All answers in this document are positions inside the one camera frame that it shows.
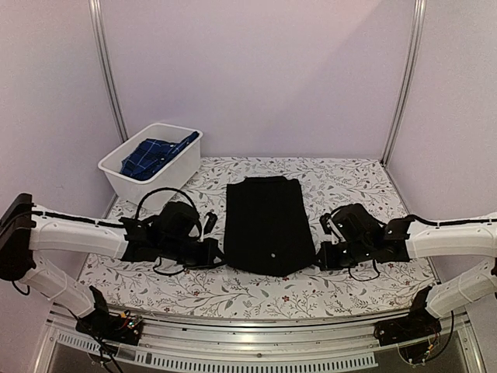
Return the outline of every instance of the laundry basket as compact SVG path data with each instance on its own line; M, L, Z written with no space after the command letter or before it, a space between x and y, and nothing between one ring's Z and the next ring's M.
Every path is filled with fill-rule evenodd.
M170 163L165 165L152 178L140 181L120 174L122 161L130 155L137 146L147 138L180 142L192 132L199 133L198 138L184 148ZM181 188L200 168L200 139L203 133L190 128L177 127L171 124L154 123L138 132L124 142L119 148L108 154L99 162L116 194L134 204L138 204L143 196L158 188ZM171 199L174 192L159 192L150 196L144 207L152 211L160 211L164 204Z

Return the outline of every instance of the black cloth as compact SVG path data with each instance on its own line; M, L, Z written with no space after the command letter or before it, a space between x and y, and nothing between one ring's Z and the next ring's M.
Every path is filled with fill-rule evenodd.
M226 198L228 266L284 277L314 263L315 247L298 180L247 178L228 184Z

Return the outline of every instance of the floral pattern surface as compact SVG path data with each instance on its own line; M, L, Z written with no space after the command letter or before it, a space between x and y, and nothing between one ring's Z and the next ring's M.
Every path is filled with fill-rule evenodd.
M316 248L330 240L319 217L343 204L361 203L376 218L388 221L405 210L376 160L204 158L183 189L199 212L218 216L211 234L222 249L226 185L250 176L284 175L298 179ZM136 206L118 199L110 218L131 216ZM141 212L141 217L150 213ZM427 260L378 264L379 278L359 282L346 270L309 267L288 277L246 273L230 267L186 270L174 277L155 274L153 263L121 263L89 255L80 282L96 286L115 305L150 312L232 319L306 319L362 315L408 308L416 292L435 281ZM179 268L164 263L161 270ZM374 277L370 263L352 270L355 278Z

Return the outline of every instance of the folded blue clothing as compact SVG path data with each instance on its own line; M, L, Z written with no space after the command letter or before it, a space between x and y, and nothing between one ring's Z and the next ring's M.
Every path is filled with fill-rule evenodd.
M123 160L120 173L135 180L148 180L198 137L195 131L180 143L148 138Z

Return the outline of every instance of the white wall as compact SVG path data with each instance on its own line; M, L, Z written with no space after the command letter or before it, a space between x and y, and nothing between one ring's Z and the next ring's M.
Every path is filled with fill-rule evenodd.
M199 128L205 155L381 156L409 0L103 2L131 134Z
M0 2L0 214L20 192L101 216L112 196L96 163L119 143L86 0ZM76 274L78 255L54 262ZM0 371L28 371L50 305L0 281Z
M390 170L426 218L497 211L497 3L428 2L419 59ZM436 258L452 278L481 258ZM467 308L489 372L497 371L497 301Z

